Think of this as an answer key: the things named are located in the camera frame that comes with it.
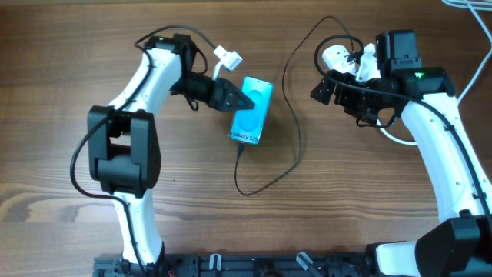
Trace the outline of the blue Galaxy S25 smartphone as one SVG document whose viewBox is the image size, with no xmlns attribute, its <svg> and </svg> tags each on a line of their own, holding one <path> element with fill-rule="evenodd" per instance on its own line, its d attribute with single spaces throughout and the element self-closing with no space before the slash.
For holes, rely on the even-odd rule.
<svg viewBox="0 0 492 277">
<path fill-rule="evenodd" d="M 254 107 L 235 112 L 229 132 L 230 139 L 252 145 L 259 143 L 273 88 L 270 82 L 250 76 L 244 78 L 241 91 L 254 103 Z"/>
</svg>

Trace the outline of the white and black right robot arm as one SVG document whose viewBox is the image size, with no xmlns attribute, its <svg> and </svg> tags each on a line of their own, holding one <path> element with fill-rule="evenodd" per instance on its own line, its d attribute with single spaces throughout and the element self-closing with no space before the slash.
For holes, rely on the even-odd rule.
<svg viewBox="0 0 492 277">
<path fill-rule="evenodd" d="M 489 276 L 491 184 L 460 119 L 454 86 L 441 67 L 424 67 L 411 30 L 379 34 L 359 51 L 341 37 L 315 49 L 320 103 L 340 105 L 361 128 L 385 130 L 392 109 L 411 133 L 433 186 L 439 224 L 414 241 L 366 248 L 364 276 Z"/>
</svg>

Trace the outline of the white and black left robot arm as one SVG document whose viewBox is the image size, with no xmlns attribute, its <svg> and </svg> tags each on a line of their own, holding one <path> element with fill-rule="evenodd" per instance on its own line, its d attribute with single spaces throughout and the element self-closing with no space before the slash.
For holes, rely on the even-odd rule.
<svg viewBox="0 0 492 277">
<path fill-rule="evenodd" d="M 195 72 L 200 54 L 189 35 L 159 36 L 159 31 L 135 42 L 142 52 L 136 73 L 124 91 L 106 106 L 93 106 L 88 131 L 71 158 L 72 185 L 92 199 L 110 200 L 117 212 L 124 248 L 120 255 L 94 260 L 95 276 L 175 276 L 159 234 L 153 188 L 161 172 L 161 150 L 155 118 L 168 95 L 183 95 L 190 108 L 200 103 L 220 112 L 254 107 L 222 68 L 234 71 L 242 58 L 236 51 L 209 43 L 218 57 L 212 76 Z"/>
</svg>

